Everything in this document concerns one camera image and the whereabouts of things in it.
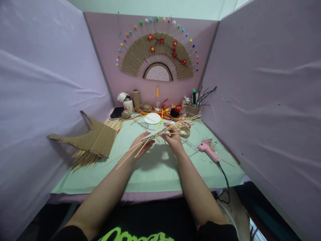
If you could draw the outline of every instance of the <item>black shirt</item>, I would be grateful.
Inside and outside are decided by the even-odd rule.
[[[87,238],[80,228],[68,226],[53,239],[58,240],[87,241]],[[177,198],[116,207],[94,240],[236,241],[238,238],[233,225],[218,225],[210,221],[197,231],[185,198]]]

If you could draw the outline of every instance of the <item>light green paper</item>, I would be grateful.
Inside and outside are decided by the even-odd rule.
[[[108,165],[101,167],[106,162],[117,157],[119,143],[121,142],[118,155],[128,150],[134,139],[144,132],[144,128],[139,124],[133,124],[130,126],[131,123],[132,121],[124,122],[124,126],[117,135],[114,147],[111,150],[107,161],[101,159],[93,169],[81,168],[74,173],[68,171],[52,190],[52,193],[91,193],[120,160],[121,157]],[[217,142],[214,147],[216,155],[235,167],[234,168],[223,161],[220,162],[227,176],[229,185],[236,186],[243,184],[245,174],[224,146],[203,123],[194,122],[194,124],[195,125],[191,127],[191,135],[188,140],[195,146],[198,146],[202,141],[213,138],[212,144],[216,144],[215,142]],[[149,125],[149,128],[154,129],[154,131],[158,130],[158,127],[159,124]],[[156,141],[153,147],[135,163],[133,174],[128,181],[125,192],[161,192],[182,190],[176,157],[173,155],[170,148],[164,143],[164,140],[162,138],[158,139],[161,141],[161,144]],[[189,156],[195,152],[187,144],[183,144],[183,146]],[[191,160],[209,188],[227,187],[224,175],[205,152],[197,152],[191,157]]]

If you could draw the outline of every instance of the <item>forearm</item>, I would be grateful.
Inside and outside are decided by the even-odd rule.
[[[197,229],[207,221],[227,224],[211,191],[185,152],[177,155],[183,191]]]
[[[121,198],[134,160],[129,157],[117,171],[115,170],[127,157],[123,156],[110,173],[98,184],[89,197],[80,205],[66,226],[75,225],[83,230],[88,240],[99,232],[101,224]]]

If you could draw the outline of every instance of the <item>cardboard tube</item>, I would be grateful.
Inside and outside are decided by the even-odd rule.
[[[196,116],[200,113],[201,110],[201,106],[200,105],[193,105],[190,103],[190,105],[187,108],[187,113],[186,116],[187,117],[193,117]]]
[[[140,96],[139,96],[138,90],[133,90],[133,99],[134,99],[135,112],[139,112]]]

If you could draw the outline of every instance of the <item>green print on shirt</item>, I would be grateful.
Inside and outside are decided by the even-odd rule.
[[[146,237],[137,238],[136,236],[131,236],[127,231],[122,233],[120,227],[116,227],[110,230],[107,234],[101,237],[99,241],[107,241],[108,238],[114,232],[117,232],[117,236],[113,241],[122,241],[123,238],[127,238],[127,241],[174,241],[174,239],[172,238],[165,238],[165,234],[163,232],[160,232],[158,234],[152,234],[148,238]]]

